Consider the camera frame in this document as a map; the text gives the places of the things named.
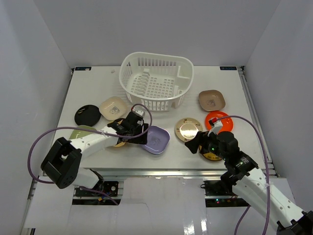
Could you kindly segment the purple square panda plate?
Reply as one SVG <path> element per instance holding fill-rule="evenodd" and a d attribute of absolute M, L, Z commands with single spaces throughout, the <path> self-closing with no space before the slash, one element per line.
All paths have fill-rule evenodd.
<path fill-rule="evenodd" d="M 167 130 L 152 125 L 148 130 L 147 143 L 141 147 L 151 154 L 161 154 L 170 141 L 170 134 Z"/>

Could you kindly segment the yellow square panda plate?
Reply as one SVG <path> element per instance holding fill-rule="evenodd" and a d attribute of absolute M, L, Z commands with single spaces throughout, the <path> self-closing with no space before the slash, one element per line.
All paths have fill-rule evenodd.
<path fill-rule="evenodd" d="M 110 126 L 112 123 L 114 123 L 114 122 L 116 122 L 116 123 L 118 123 L 118 124 L 121 124 L 121 122 L 122 122 L 122 120 L 123 120 L 123 118 L 118 118 L 117 120 L 114 120 L 114 121 L 112 121 L 112 122 L 109 122 L 108 123 L 108 126 Z M 114 147 L 122 147 L 122 146 L 124 146 L 126 143 L 125 142 L 118 142 L 118 144 L 116 144 Z"/>

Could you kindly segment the cream square panda plate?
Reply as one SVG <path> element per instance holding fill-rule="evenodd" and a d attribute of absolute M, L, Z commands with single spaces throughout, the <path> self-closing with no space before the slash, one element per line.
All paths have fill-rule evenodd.
<path fill-rule="evenodd" d="M 121 118 L 126 113 L 127 109 L 126 103 L 117 96 L 108 98 L 99 106 L 100 114 L 107 120 Z"/>

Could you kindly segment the tan square panda plate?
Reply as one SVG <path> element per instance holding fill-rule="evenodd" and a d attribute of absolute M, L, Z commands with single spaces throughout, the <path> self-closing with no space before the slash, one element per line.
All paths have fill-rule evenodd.
<path fill-rule="evenodd" d="M 199 93 L 199 103 L 207 112 L 218 111 L 225 107 L 225 99 L 220 91 L 206 90 Z"/>

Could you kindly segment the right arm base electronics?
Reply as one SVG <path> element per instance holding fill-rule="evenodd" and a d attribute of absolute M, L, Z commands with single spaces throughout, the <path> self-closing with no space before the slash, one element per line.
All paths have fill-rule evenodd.
<path fill-rule="evenodd" d="M 204 181 L 200 188 L 204 190 L 205 203 L 209 207 L 246 207 L 248 203 L 224 187 L 220 180 Z"/>

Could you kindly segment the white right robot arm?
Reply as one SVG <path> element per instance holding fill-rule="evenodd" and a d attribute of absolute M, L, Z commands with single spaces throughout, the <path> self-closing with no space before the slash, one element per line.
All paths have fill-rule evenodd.
<path fill-rule="evenodd" d="M 313 212 L 305 212 L 269 180 L 258 164 L 240 150 L 231 132 L 198 132 L 185 143 L 193 153 L 213 153 L 224 160 L 227 169 L 221 176 L 221 190 L 244 199 L 272 226 L 278 235 L 311 235 Z"/>

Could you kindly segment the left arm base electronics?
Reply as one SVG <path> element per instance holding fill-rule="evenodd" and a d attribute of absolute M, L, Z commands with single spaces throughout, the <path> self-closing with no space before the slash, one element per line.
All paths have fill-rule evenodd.
<path fill-rule="evenodd" d="M 100 181 L 94 188 L 77 187 L 74 196 L 84 202 L 90 201 L 97 204 L 109 203 L 117 205 L 118 202 L 115 197 L 118 196 L 118 188 L 118 181 Z"/>

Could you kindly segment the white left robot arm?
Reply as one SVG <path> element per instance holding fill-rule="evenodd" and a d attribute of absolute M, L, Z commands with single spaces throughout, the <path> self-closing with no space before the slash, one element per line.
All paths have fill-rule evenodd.
<path fill-rule="evenodd" d="M 102 176 L 92 169 L 80 167 L 83 159 L 107 147 L 122 142 L 146 144 L 149 124 L 144 111 L 130 111 L 126 118 L 117 119 L 99 134 L 91 133 L 82 138 L 58 138 L 44 158 L 41 169 L 60 189 L 74 185 L 87 188 L 92 195 L 103 191 Z"/>

